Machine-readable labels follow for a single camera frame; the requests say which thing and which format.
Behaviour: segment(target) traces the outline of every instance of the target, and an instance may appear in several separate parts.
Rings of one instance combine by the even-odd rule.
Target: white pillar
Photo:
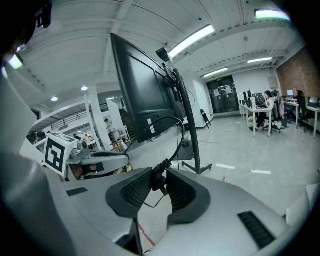
[[[88,89],[89,91],[89,100],[91,105],[91,111],[93,115],[93,120],[95,123],[96,130],[99,134],[101,139],[101,143],[106,151],[110,151],[113,149],[111,145],[111,141],[106,129],[106,125],[104,123],[104,118],[100,110],[98,94],[97,94],[97,87],[92,85]]]

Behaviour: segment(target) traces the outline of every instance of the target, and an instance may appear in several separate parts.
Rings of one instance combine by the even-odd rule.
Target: monitor stand
[[[181,98],[183,101],[183,105],[185,108],[185,113],[186,113],[186,118],[188,120],[188,125],[189,125],[189,130],[190,130],[190,136],[191,136],[191,141],[192,141],[192,147],[193,147],[193,155],[194,155],[194,162],[195,162],[195,167],[187,164],[186,162],[182,162],[183,166],[188,167],[192,171],[194,171],[196,174],[202,174],[204,171],[211,169],[212,168],[212,163],[209,164],[206,167],[202,167],[200,165],[200,152],[199,152],[199,144],[198,144],[198,136],[197,136],[197,130],[196,130],[196,124],[195,124],[195,119],[194,115],[192,112],[192,107],[190,104],[190,100],[188,97],[188,93],[185,87],[185,83],[183,82],[179,71],[175,68],[173,72],[176,74],[176,79],[178,83],[178,90],[181,94]]]

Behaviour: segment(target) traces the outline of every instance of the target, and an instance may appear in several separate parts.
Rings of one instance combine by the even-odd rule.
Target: concrete floor
[[[239,186],[281,216],[306,185],[320,182],[320,136],[313,139],[313,130],[304,133],[302,128],[289,124],[281,133],[273,131],[270,138],[268,131],[262,130],[253,138],[246,120],[240,117],[214,119],[211,124],[210,130],[197,130],[201,166],[212,164],[212,169],[202,176]],[[176,147],[177,128],[173,127],[153,143],[134,149],[130,153],[131,164],[134,169],[154,167],[169,158]],[[181,170],[190,171],[179,162]],[[194,166],[193,160],[186,162]],[[177,162],[173,162],[173,168],[178,168]],[[154,206],[161,196],[160,191],[152,191],[146,203]],[[171,213],[169,196],[156,208],[143,205],[138,221],[144,251],[151,250],[166,234],[167,216]]]

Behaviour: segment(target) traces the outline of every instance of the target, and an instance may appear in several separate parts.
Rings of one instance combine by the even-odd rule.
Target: red brick wall
[[[320,75],[307,48],[301,49],[277,70],[282,95],[297,88],[307,97],[320,98]]]

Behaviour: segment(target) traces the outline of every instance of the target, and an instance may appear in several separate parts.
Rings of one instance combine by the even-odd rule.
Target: glass door
[[[239,111],[239,102],[232,76],[207,83],[215,114]]]

